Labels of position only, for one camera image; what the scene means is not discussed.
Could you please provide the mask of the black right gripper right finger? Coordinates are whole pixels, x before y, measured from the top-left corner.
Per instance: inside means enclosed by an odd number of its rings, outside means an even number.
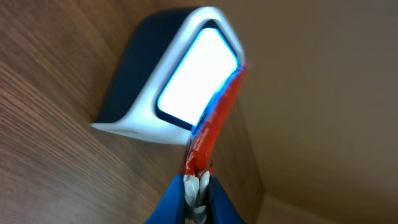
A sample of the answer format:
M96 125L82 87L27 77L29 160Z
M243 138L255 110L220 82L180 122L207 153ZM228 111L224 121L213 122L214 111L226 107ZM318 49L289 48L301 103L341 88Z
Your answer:
M205 224L245 224L216 177L210 177L205 205Z

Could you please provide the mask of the red white snack packet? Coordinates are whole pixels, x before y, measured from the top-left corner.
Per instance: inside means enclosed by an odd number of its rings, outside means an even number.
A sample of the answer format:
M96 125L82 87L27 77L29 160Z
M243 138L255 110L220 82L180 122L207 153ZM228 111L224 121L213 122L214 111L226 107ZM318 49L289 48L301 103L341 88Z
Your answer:
M246 68L239 66L212 97L199 123L191 131L183 163L183 185L185 219L193 223L205 223L205 198L213 166L211 154L245 78Z

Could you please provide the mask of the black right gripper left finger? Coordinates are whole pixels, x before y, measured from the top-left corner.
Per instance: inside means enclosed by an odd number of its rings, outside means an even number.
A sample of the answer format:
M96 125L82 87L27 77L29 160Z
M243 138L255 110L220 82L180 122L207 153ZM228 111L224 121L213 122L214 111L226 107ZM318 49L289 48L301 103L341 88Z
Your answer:
M185 191L183 175L176 175L144 224L183 224Z

